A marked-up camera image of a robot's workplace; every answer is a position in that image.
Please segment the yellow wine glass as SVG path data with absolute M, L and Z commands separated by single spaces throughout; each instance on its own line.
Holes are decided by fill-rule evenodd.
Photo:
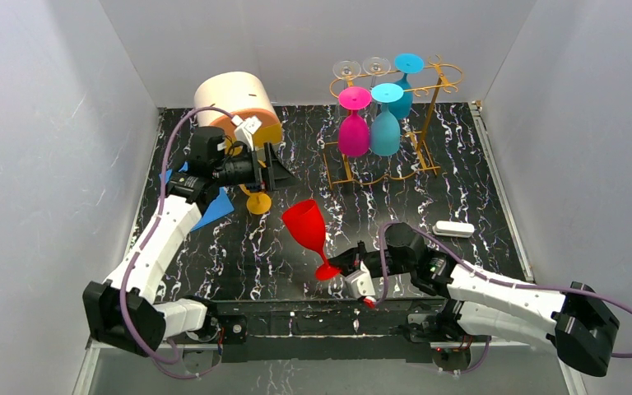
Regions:
M 255 157 L 255 162 L 256 163 L 263 163 L 264 167 L 265 163 L 260 160 L 258 152 L 256 150 L 252 150 L 250 151 L 246 146 L 244 147 L 244 155 L 248 156 L 254 156 Z M 249 193 L 245 187 L 244 184 L 241 184 L 240 186 L 241 191 L 248 197 L 247 201 L 246 201 L 246 208 L 247 210 L 253 214 L 253 215 L 262 215 L 267 213 L 271 206 L 272 206 L 272 199 L 267 195 L 267 193 Z

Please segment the red wine glass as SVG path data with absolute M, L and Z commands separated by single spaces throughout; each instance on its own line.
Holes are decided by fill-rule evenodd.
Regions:
M 296 203 L 282 214 L 281 219 L 298 244 L 317 253 L 322 259 L 322 264 L 314 272 L 317 280 L 328 281 L 341 273 L 341 270 L 333 266 L 326 257 L 326 227 L 315 200 L 308 199 Z

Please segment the white cylindrical drawer box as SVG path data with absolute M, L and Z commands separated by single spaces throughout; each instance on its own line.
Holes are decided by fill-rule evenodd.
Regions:
M 225 72 L 205 80 L 195 91 L 196 108 L 217 107 L 239 115 L 242 119 L 252 116 L 262 125 L 253 136 L 256 146 L 265 142 L 273 146 L 283 142 L 281 121 L 258 77 L 249 72 Z

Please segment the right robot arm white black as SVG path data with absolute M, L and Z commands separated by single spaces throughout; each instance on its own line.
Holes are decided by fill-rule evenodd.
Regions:
M 581 373 L 606 375 L 620 322 L 592 287 L 574 281 L 541 290 L 473 267 L 446 248 L 429 246 L 404 223 L 384 235 L 384 250 L 369 251 L 359 242 L 328 260 L 357 299 L 373 304 L 374 279 L 409 273 L 418 290 L 446 299 L 434 319 L 438 335 L 500 337 L 554 352 Z

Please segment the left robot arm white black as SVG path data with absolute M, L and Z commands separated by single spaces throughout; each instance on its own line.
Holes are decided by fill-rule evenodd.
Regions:
M 181 244 L 224 188 L 271 192 L 297 185 L 270 142 L 260 149 L 230 141 L 222 128 L 200 127 L 178 171 L 163 178 L 156 214 L 124 260 L 82 294 L 91 338 L 152 356 L 169 337 L 210 328 L 211 302 L 187 296 L 156 303 L 156 292 Z

